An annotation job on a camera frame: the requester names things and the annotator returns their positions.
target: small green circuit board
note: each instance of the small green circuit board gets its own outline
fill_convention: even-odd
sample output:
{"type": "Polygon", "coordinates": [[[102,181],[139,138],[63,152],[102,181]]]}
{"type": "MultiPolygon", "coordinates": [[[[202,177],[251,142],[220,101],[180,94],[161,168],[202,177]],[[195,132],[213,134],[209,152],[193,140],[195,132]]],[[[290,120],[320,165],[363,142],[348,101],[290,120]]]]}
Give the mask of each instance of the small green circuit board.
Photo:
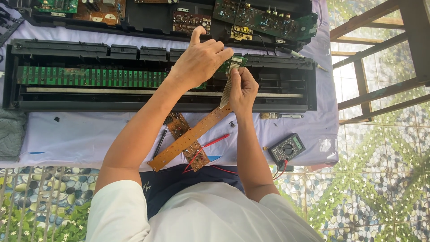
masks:
{"type": "Polygon", "coordinates": [[[265,12],[246,3],[239,5],[235,0],[216,0],[212,17],[286,40],[304,40],[316,35],[316,13],[293,20],[289,13],[272,10],[265,12]]]}
{"type": "Polygon", "coordinates": [[[240,65],[240,67],[244,67],[247,61],[247,58],[243,58],[240,56],[232,56],[230,59],[224,61],[224,63],[216,71],[225,72],[227,74],[230,71],[231,63],[235,63],[240,65]]]}
{"type": "Polygon", "coordinates": [[[39,12],[76,13],[79,0],[39,0],[40,5],[34,6],[39,12]]]}
{"type": "MultiPolygon", "coordinates": [[[[159,87],[167,72],[19,66],[18,84],[159,87]]],[[[206,82],[195,89],[206,89],[206,82]]]]}

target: white t-shirt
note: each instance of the white t-shirt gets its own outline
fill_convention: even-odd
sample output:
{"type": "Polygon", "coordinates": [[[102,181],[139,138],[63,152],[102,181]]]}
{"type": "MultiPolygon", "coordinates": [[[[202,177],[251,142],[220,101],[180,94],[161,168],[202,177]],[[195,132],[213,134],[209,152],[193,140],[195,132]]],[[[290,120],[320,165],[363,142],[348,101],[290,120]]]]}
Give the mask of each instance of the white t-shirt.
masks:
{"type": "Polygon", "coordinates": [[[320,236],[278,194],[260,202],[221,182],[202,182],[172,198],[149,221],[137,182],[100,189],[91,202],[87,242],[308,242],[320,236]]]}

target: white tablecloth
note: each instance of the white tablecloth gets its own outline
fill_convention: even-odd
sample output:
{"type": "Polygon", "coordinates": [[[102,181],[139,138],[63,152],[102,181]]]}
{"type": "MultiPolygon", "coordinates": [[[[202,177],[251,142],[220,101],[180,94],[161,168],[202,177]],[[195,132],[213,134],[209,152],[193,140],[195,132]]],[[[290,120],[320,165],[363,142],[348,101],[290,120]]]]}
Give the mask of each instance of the white tablecloth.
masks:
{"type": "MultiPolygon", "coordinates": [[[[322,0],[323,24],[318,29],[316,37],[306,45],[300,54],[311,57],[321,66],[328,69],[324,72],[316,70],[317,108],[316,112],[304,113],[302,119],[281,118],[278,120],[261,120],[254,114],[254,124],[261,147],[272,146],[291,133],[298,133],[306,150],[291,160],[291,165],[329,164],[338,161],[337,133],[338,108],[335,84],[332,78],[332,62],[330,57],[329,22],[325,0],[322,0]]],[[[313,2],[314,12],[319,12],[318,2],[313,2]]],[[[83,41],[88,43],[106,43],[133,45],[140,47],[164,47],[186,49],[188,43],[158,40],[125,35],[93,33],[86,31],[68,30],[63,27],[47,28],[34,27],[24,22],[12,35],[13,38],[83,41]]],[[[264,53],[257,50],[234,49],[237,53],[264,53]]],[[[0,49],[5,56],[5,47],[0,49]]],[[[0,64],[4,70],[4,61],[0,64]]],[[[0,91],[3,95],[3,79],[0,79],[0,91]]],[[[21,155],[18,162],[2,162],[2,167],[64,165],[71,167],[100,168],[104,155],[109,146],[126,125],[134,113],[73,113],[73,112],[34,112],[29,114],[27,131],[21,155]]],[[[191,127],[205,117],[204,113],[184,113],[191,127]]],[[[221,156],[211,164],[234,165],[237,156],[237,127],[231,128],[230,121],[236,122],[234,113],[203,135],[199,142],[204,145],[226,133],[233,133],[208,148],[208,156],[221,156]]],[[[161,150],[174,141],[168,132],[161,150]]],[[[158,140],[151,152],[141,165],[141,171],[151,168],[146,164],[152,158],[158,140]]],[[[267,151],[264,151],[270,164],[273,164],[267,151]]],[[[177,156],[167,167],[186,163],[184,156],[177,156]]]]}

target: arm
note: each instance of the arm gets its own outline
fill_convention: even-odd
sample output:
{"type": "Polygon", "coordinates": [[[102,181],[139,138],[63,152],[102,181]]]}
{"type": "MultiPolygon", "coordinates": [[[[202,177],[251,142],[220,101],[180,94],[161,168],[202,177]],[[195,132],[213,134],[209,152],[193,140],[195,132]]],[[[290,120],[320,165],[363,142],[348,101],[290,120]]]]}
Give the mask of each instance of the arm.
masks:
{"type": "Polygon", "coordinates": [[[206,34],[206,30],[199,26],[169,75],[116,137],[103,160],[95,192],[119,180],[133,180],[141,185],[139,166],[173,106],[187,90],[208,80],[233,55],[231,48],[224,50],[224,44],[214,39],[200,43],[201,34],[206,34]]]}
{"type": "Polygon", "coordinates": [[[230,104],[237,118],[237,169],[245,194],[259,202],[270,193],[279,194],[252,122],[252,105],[257,96],[258,83],[247,68],[233,69],[230,104]]]}

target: digital multimeter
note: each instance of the digital multimeter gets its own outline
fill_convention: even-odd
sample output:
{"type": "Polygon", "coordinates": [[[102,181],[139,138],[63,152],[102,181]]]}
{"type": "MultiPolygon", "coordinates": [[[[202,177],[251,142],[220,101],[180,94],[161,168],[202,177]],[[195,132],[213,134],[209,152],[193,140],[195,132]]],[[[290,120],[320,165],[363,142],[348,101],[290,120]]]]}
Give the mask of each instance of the digital multimeter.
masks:
{"type": "Polygon", "coordinates": [[[283,167],[285,160],[290,161],[302,153],[306,148],[298,137],[292,133],[276,145],[269,148],[270,156],[278,167],[283,167]]]}

